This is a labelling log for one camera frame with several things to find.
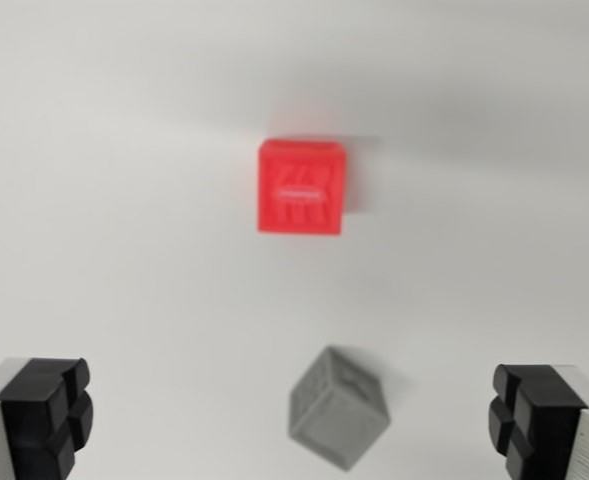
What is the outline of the black padded gripper right finger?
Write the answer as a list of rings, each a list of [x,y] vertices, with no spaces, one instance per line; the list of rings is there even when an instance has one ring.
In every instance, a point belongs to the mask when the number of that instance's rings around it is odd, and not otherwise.
[[[495,368],[488,411],[512,479],[589,479],[589,378],[573,365]]]

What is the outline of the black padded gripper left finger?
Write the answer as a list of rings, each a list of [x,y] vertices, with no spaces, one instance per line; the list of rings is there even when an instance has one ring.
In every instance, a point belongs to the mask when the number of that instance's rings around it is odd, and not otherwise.
[[[89,382],[83,358],[0,363],[0,479],[69,477],[92,430]]]

